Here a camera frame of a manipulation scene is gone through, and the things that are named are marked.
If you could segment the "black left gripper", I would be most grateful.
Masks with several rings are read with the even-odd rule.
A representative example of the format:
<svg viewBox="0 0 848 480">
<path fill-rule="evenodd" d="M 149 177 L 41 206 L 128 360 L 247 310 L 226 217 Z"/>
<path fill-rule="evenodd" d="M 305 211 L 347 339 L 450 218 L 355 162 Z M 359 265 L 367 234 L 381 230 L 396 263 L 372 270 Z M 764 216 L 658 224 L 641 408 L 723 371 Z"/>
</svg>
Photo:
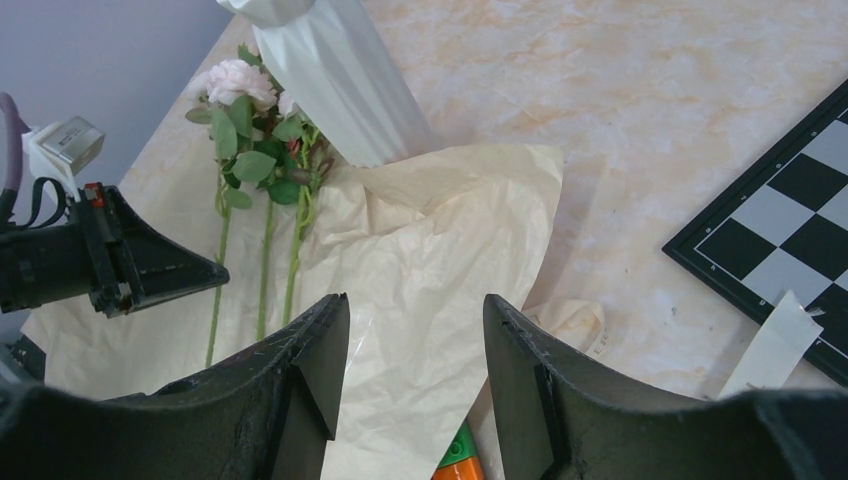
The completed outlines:
<svg viewBox="0 0 848 480">
<path fill-rule="evenodd" d="M 81 295 L 108 317 L 128 315 L 228 283 L 222 265 L 147 224 L 118 188 L 94 184 L 60 226 L 1 234 L 1 311 Z"/>
</svg>

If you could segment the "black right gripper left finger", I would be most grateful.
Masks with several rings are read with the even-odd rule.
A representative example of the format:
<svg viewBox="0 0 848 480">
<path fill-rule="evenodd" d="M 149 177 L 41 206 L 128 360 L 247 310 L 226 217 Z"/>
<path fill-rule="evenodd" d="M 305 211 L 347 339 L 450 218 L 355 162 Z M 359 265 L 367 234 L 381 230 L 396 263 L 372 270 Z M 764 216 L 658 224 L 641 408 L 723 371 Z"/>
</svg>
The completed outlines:
<svg viewBox="0 0 848 480">
<path fill-rule="evenodd" d="M 91 400 L 38 382 L 1 389 L 5 479 L 317 479 L 335 438 L 349 302 L 152 394 Z"/>
</svg>

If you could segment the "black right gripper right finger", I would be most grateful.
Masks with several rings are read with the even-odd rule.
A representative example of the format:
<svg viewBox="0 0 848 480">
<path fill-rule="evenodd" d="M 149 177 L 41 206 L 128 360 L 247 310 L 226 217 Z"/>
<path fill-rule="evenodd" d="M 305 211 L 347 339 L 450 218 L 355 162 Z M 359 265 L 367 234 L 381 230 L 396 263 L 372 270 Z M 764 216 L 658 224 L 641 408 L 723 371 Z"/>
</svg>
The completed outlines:
<svg viewBox="0 0 848 480">
<path fill-rule="evenodd" d="M 843 479 L 847 395 L 753 390 L 719 401 L 630 378 L 486 296 L 489 385 L 509 479 Z"/>
</svg>

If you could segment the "orange paper flower bouquet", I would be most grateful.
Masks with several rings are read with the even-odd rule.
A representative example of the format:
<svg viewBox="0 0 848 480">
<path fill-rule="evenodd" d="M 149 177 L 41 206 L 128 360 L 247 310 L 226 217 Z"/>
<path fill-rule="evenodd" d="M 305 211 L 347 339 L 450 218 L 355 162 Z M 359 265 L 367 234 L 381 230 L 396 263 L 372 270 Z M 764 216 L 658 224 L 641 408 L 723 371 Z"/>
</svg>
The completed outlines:
<svg viewBox="0 0 848 480">
<path fill-rule="evenodd" d="M 574 158 L 561 147 L 448 148 L 385 166 L 333 167 L 300 249 L 295 313 L 343 293 L 350 308 L 335 439 L 324 479 L 425 479 L 487 376 L 483 303 L 539 300 L 554 278 Z M 79 296 L 35 310 L 23 332 L 50 386 L 94 399 L 151 393 L 253 344 L 260 311 L 282 325 L 294 216 L 232 216 L 230 281 L 108 319 Z"/>
</svg>

